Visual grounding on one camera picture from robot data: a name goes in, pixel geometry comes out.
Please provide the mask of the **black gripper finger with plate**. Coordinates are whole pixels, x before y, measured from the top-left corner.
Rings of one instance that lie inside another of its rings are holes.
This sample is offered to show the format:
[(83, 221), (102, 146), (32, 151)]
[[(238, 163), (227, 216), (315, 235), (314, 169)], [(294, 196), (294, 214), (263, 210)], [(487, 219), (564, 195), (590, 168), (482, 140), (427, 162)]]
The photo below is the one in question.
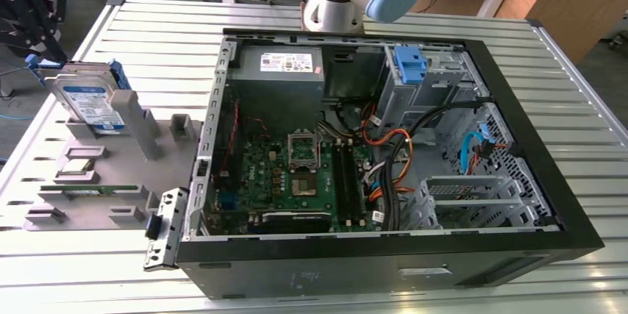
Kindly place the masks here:
[(59, 24), (66, 21), (67, 0), (32, 0), (36, 11), (38, 39), (46, 47), (46, 56), (51, 60), (67, 60), (67, 54), (59, 43), (62, 32)]

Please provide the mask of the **black gripper finger link bars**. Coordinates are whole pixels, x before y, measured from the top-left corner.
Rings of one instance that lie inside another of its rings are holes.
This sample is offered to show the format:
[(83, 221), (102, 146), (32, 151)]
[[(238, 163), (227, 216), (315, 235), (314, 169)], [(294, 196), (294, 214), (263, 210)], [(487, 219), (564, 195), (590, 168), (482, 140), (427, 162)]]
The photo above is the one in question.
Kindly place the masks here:
[(27, 11), (23, 13), (26, 18), (11, 13), (8, 10), (2, 11), (2, 44), (23, 49), (30, 49), (39, 45), (39, 37), (32, 33), (31, 25), (38, 25), (36, 12)]

